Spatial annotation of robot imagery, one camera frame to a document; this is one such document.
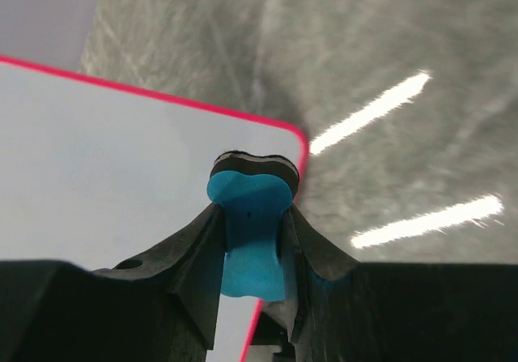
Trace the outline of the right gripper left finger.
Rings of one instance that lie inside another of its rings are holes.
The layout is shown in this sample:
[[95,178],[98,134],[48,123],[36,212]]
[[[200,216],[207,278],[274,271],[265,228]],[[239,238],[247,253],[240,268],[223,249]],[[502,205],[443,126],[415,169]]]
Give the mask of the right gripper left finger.
[[4,361],[203,361],[214,346],[223,210],[112,269],[63,261],[1,265]]

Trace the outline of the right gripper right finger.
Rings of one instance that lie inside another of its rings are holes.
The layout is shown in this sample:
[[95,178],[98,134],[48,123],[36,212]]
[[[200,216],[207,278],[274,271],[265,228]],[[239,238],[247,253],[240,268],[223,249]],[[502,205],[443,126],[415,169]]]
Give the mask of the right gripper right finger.
[[360,262],[300,211],[282,217],[287,333],[299,361],[514,361],[517,268]]

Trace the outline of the blue whiteboard eraser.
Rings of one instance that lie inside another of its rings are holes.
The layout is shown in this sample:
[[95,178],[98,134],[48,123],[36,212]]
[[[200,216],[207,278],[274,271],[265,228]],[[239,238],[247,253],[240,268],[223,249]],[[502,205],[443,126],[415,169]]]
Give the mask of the blue whiteboard eraser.
[[279,231],[298,189],[299,171],[282,155],[227,151],[215,160],[206,192],[225,215],[223,295],[284,299]]

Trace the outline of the pink framed whiteboard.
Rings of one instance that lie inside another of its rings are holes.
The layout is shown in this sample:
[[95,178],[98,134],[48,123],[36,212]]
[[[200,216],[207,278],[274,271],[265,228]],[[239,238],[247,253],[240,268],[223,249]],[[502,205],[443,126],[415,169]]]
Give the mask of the pink framed whiteboard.
[[[206,187],[227,151],[282,155],[300,173],[308,145],[279,121],[2,60],[1,265],[114,268],[216,205]],[[220,288],[203,361],[241,359],[258,299]]]

